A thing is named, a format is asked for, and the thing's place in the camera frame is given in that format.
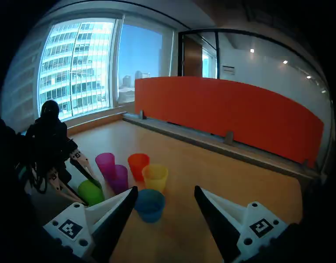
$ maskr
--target pink cup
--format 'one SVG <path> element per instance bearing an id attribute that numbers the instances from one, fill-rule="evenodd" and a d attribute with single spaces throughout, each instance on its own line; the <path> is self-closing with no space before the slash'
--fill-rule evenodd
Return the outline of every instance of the pink cup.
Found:
<path id="1" fill-rule="evenodd" d="M 112 153 L 99 154 L 96 156 L 95 162 L 106 180 L 116 179 L 114 155 Z"/>
<path id="2" fill-rule="evenodd" d="M 128 190 L 128 170 L 125 166 L 116 164 L 116 178 L 105 178 L 106 182 L 110 185 L 113 192 L 116 195 L 123 193 L 124 191 Z"/>

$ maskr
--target blue sky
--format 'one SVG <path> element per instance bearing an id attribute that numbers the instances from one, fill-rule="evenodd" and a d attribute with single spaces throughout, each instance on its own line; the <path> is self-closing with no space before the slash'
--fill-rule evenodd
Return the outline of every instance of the blue sky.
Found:
<path id="1" fill-rule="evenodd" d="M 160 68 L 160 52 L 162 35 L 143 28 L 123 25 L 119 46 L 118 74 L 119 85 L 123 77 L 132 77 L 135 81 L 135 72 L 150 73 L 150 77 L 158 77 Z"/>

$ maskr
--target wooden door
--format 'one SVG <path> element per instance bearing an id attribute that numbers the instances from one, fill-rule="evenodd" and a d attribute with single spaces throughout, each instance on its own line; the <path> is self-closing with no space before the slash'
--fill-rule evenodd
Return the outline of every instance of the wooden door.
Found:
<path id="1" fill-rule="evenodd" d="M 202 77 L 202 46 L 184 37 L 183 76 Z"/>

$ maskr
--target orange partition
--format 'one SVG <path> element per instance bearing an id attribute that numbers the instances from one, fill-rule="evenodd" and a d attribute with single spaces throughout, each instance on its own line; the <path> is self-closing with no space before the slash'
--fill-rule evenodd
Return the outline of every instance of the orange partition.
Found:
<path id="1" fill-rule="evenodd" d="M 313 167 L 323 122 L 304 106 L 249 84 L 199 77 L 135 81 L 135 111 L 225 136 Z"/>

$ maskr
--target plastic cup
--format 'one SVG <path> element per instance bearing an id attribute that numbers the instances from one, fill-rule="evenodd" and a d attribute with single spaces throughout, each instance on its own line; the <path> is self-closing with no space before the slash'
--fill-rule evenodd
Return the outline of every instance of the plastic cup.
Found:
<path id="1" fill-rule="evenodd" d="M 115 161 L 112 153 L 99 154 L 96 156 L 95 162 L 106 180 L 116 178 Z"/>
<path id="2" fill-rule="evenodd" d="M 85 180 L 78 186 L 78 194 L 89 206 L 96 205 L 105 200 L 102 190 L 89 180 Z"/>
<path id="3" fill-rule="evenodd" d="M 150 163 L 150 158 L 144 153 L 135 153 L 129 156 L 128 163 L 135 180 L 143 181 L 143 168 Z"/>
<path id="4" fill-rule="evenodd" d="M 144 222 L 154 223 L 158 221 L 165 205 L 164 195 L 152 189 L 139 191 L 134 209 Z"/>
<path id="5" fill-rule="evenodd" d="M 160 164 L 150 164 L 143 169 L 147 189 L 163 192 L 168 177 L 168 168 Z"/>
<path id="6" fill-rule="evenodd" d="M 123 193 L 124 191 L 128 190 L 128 170 L 125 166 L 116 164 L 116 178 L 105 178 L 106 182 L 110 185 L 113 192 L 116 195 Z"/>

